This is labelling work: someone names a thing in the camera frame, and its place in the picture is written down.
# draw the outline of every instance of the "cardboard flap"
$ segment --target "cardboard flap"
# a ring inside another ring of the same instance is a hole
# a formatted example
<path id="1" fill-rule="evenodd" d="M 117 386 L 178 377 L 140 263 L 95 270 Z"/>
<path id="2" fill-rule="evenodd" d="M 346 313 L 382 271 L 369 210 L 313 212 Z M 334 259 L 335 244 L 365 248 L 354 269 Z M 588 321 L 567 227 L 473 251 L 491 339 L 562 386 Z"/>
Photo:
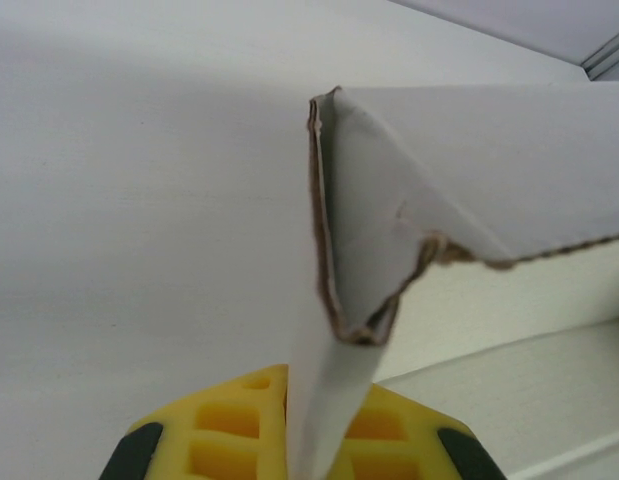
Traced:
<path id="1" fill-rule="evenodd" d="M 619 83 L 338 88 L 313 109 L 321 284 L 345 341 L 385 342 L 393 317 L 369 326 L 433 261 L 619 239 Z"/>

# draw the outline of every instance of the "folded cardboard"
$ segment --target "folded cardboard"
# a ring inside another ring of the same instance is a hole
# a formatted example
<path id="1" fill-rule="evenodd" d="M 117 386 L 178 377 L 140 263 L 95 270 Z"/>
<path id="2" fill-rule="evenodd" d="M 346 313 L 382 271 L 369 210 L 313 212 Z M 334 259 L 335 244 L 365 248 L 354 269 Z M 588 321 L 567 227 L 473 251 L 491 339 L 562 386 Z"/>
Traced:
<path id="1" fill-rule="evenodd" d="M 294 480 L 328 472 L 432 264 L 503 270 L 619 240 L 619 83 L 337 88 L 308 127 L 323 310 L 291 362 Z"/>

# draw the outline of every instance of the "corrugated cardboard edge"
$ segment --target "corrugated cardboard edge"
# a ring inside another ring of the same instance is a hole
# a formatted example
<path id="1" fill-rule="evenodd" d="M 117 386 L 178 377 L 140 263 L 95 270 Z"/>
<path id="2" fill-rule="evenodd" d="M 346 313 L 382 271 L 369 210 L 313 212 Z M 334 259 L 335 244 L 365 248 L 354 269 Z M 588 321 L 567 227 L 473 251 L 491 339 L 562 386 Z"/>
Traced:
<path id="1" fill-rule="evenodd" d="M 367 320 L 364 327 L 351 333 L 344 329 L 344 312 L 340 306 L 334 279 L 334 264 L 332 255 L 332 239 L 327 217 L 325 201 L 324 166 L 321 144 L 321 128 L 319 103 L 328 97 L 333 97 L 341 87 L 334 88 L 326 95 L 319 95 L 310 101 L 309 119 L 309 179 L 311 193 L 311 208 L 313 216 L 313 232 L 316 242 L 318 258 L 318 294 L 324 304 L 332 331 L 336 339 L 341 342 L 359 345 L 384 345 L 387 343 L 393 323 L 395 322 L 400 297 L 404 291 L 419 277 L 421 277 L 433 263 L 451 265 L 457 262 L 481 262 L 494 270 L 507 270 L 523 262 L 538 259 L 548 259 L 560 255 L 567 255 L 596 246 L 619 241 L 619 234 L 610 237 L 584 241 L 577 245 L 568 245 L 559 249 L 542 252 L 538 255 L 523 257 L 514 261 L 490 262 L 477 258 L 471 251 L 455 243 L 444 232 L 431 232 L 423 240 L 418 259 L 413 266 L 412 273 L 389 295 L 379 308 Z M 374 326 L 380 319 L 388 316 L 389 328 L 383 334 L 378 334 Z"/>

